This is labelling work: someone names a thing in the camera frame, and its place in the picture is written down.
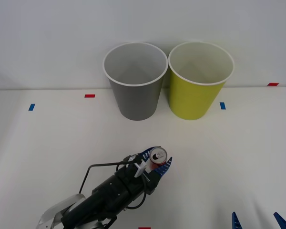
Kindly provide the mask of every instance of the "gray paper cup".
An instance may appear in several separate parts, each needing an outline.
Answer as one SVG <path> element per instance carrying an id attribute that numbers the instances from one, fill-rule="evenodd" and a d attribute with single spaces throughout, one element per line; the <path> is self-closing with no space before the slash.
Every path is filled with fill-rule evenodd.
<path id="1" fill-rule="evenodd" d="M 138 121 L 154 114 L 167 67 L 165 53 L 148 43 L 126 43 L 107 53 L 103 70 L 122 115 Z"/>

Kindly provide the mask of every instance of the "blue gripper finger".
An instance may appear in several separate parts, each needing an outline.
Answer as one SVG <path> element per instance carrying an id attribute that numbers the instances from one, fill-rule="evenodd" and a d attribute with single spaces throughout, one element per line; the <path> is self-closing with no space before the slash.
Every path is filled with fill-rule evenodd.
<path id="1" fill-rule="evenodd" d="M 151 151 L 153 148 L 155 148 L 155 146 L 146 149 L 146 150 L 143 151 L 142 153 L 139 153 L 139 155 L 143 156 L 145 162 L 149 159 L 149 153 L 150 153 L 150 151 Z"/>
<path id="2" fill-rule="evenodd" d="M 172 163 L 172 157 L 162 166 L 156 168 L 155 171 L 161 175 L 161 177 L 168 171 Z"/>
<path id="3" fill-rule="evenodd" d="M 277 212 L 275 212 L 273 215 L 275 216 L 281 229 L 286 229 L 286 221 Z"/>
<path id="4" fill-rule="evenodd" d="M 232 213 L 232 229 L 243 229 L 235 212 Z"/>

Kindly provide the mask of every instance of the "white wall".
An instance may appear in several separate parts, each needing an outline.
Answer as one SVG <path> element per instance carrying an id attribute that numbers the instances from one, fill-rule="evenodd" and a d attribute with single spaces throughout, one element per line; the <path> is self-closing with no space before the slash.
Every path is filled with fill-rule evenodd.
<path id="1" fill-rule="evenodd" d="M 226 86 L 286 85 L 286 0 L 0 0 L 0 89 L 107 88 L 117 44 L 188 40 L 233 55 Z"/>

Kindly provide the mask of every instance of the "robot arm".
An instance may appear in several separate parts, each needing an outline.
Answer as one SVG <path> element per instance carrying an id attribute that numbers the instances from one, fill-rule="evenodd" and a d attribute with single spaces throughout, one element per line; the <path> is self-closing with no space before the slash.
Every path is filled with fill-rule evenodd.
<path id="1" fill-rule="evenodd" d="M 53 229 L 57 224 L 62 223 L 65 229 L 108 229 L 122 210 L 139 208 L 146 194 L 150 195 L 154 192 L 172 162 L 170 158 L 166 164 L 148 173 L 145 170 L 146 162 L 153 148 L 128 156 L 120 163 L 90 166 L 82 187 L 91 167 L 117 165 L 117 169 L 114 175 L 95 188 L 87 199 L 80 194 L 81 187 L 79 194 L 48 209 L 42 215 L 36 228 Z M 136 207 L 129 207 L 128 205 L 142 193 L 144 193 L 142 202 Z M 103 225 L 102 222 L 105 219 L 110 221 Z"/>

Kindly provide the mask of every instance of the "yellow paper cup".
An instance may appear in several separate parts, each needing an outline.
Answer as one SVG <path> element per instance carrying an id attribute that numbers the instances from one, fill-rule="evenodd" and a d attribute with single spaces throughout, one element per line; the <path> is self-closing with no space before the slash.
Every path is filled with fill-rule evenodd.
<path id="1" fill-rule="evenodd" d="M 168 56 L 171 68 L 169 104 L 186 120 L 201 118 L 234 70 L 232 56 L 207 42 L 186 42 Z"/>

